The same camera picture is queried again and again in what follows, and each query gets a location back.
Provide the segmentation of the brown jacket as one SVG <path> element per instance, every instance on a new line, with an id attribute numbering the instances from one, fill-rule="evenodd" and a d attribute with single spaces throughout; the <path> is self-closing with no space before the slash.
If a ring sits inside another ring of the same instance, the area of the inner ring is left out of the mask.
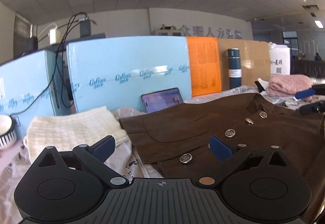
<path id="1" fill-rule="evenodd" d="M 324 200 L 324 115 L 301 115 L 260 94 L 240 94 L 201 104 L 182 103 L 151 114 L 123 118 L 141 161 L 165 178 L 206 177 L 219 166 L 208 148 L 216 136 L 228 146 L 253 150 L 277 145 L 311 188 L 304 220 L 313 222 Z"/>

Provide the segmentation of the pink knitted sweater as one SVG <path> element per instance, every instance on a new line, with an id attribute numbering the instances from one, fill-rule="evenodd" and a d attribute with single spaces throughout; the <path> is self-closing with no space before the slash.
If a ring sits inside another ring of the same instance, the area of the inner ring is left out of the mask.
<path id="1" fill-rule="evenodd" d="M 305 75 L 272 75 L 266 88 L 271 97 L 294 97 L 297 92 L 312 87 L 312 80 Z"/>

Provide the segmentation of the cream knitted sweater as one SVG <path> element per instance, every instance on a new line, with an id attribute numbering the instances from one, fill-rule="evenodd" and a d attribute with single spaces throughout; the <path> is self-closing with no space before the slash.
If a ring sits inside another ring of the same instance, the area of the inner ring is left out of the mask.
<path id="1" fill-rule="evenodd" d="M 30 162 L 34 162 L 47 146 L 70 151 L 80 144 L 91 146 L 108 135 L 114 137 L 116 146 L 129 140 L 113 114 L 103 106 L 70 115 L 36 116 L 27 128 L 23 143 Z"/>

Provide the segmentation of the white paper shopping bag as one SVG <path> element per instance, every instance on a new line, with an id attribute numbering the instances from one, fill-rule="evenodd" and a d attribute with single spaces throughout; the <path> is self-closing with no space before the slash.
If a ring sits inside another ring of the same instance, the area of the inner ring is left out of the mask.
<path id="1" fill-rule="evenodd" d="M 268 47 L 271 75 L 290 75 L 290 48 L 286 45 L 278 45 L 272 42 L 269 42 Z"/>

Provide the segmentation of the black folded garment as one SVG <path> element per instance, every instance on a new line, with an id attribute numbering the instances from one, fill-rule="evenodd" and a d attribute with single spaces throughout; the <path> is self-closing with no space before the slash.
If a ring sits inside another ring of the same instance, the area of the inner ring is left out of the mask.
<path id="1" fill-rule="evenodd" d="M 265 88 L 262 86 L 262 84 L 259 81 L 255 81 L 255 85 L 257 86 L 258 92 L 264 92 Z"/>

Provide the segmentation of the white folded garment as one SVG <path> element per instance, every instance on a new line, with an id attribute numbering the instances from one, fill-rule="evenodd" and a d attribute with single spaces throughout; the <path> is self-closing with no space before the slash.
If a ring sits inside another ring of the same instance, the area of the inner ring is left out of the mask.
<path id="1" fill-rule="evenodd" d="M 257 81 L 259 81 L 262 84 L 262 86 L 265 88 L 265 91 L 266 91 L 267 87 L 269 86 L 269 82 L 265 81 L 265 80 L 263 80 L 261 78 L 258 78 Z"/>

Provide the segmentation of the brown cardboard box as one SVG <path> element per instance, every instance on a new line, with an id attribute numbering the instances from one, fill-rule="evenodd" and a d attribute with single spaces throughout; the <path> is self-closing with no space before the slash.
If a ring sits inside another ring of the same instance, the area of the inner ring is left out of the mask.
<path id="1" fill-rule="evenodd" d="M 269 80 L 271 75 L 271 60 L 267 42 L 219 39 L 218 50 L 222 90 L 229 89 L 227 50 L 231 48 L 237 48 L 240 51 L 242 85 L 254 86 L 255 81 L 259 78 L 264 81 Z"/>

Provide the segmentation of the printed bed sheet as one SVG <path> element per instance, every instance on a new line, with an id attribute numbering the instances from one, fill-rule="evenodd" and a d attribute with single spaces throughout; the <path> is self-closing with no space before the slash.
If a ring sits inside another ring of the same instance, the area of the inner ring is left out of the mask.
<path id="1" fill-rule="evenodd" d="M 301 223 L 311 192 L 281 140 L 294 130 L 258 94 L 121 119 L 162 178 L 106 166 L 112 136 L 45 148 L 14 191 L 22 223 Z"/>

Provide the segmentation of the smartphone with lit screen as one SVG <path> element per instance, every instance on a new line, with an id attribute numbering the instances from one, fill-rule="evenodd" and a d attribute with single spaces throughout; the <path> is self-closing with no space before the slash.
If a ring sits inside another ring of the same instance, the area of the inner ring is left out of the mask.
<path id="1" fill-rule="evenodd" d="M 183 103 L 177 87 L 141 95 L 146 113 L 154 113 Z"/>

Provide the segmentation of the light blue cardboard box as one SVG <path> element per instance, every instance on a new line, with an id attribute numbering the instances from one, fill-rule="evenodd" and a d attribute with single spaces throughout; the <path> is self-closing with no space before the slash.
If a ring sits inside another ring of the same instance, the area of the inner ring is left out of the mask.
<path id="1" fill-rule="evenodd" d="M 68 72 L 78 113 L 144 110 L 141 96 L 178 88 L 192 97 L 187 39 L 171 36 L 114 37 L 70 43 Z"/>

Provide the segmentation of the dark blue thermos bottle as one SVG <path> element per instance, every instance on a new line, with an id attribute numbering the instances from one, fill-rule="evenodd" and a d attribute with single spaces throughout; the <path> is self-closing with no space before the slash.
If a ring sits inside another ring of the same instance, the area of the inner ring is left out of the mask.
<path id="1" fill-rule="evenodd" d="M 242 84 L 241 57 L 238 48 L 230 48 L 226 51 L 228 62 L 229 89 L 235 89 Z"/>

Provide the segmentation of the striped ceramic bowl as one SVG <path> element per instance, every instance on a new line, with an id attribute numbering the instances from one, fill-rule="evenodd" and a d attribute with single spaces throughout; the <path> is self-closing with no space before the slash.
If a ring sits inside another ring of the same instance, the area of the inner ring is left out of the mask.
<path id="1" fill-rule="evenodd" d="M 9 115 L 0 115 L 0 149 L 12 147 L 17 141 L 14 122 Z"/>

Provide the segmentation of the black power adapter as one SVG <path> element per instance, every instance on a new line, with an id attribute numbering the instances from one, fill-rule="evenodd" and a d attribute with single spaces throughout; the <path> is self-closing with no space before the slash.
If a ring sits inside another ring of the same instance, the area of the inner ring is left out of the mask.
<path id="1" fill-rule="evenodd" d="M 79 24 L 80 37 L 88 37 L 91 35 L 91 21 L 85 19 Z"/>

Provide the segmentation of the white power adapter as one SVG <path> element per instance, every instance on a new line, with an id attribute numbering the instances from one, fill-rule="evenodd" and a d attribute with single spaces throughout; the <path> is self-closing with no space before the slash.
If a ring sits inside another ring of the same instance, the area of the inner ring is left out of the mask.
<path id="1" fill-rule="evenodd" d="M 54 45 L 58 42 L 58 39 L 60 38 L 59 36 L 59 31 L 57 28 L 52 28 L 49 31 L 49 43 L 50 45 Z"/>

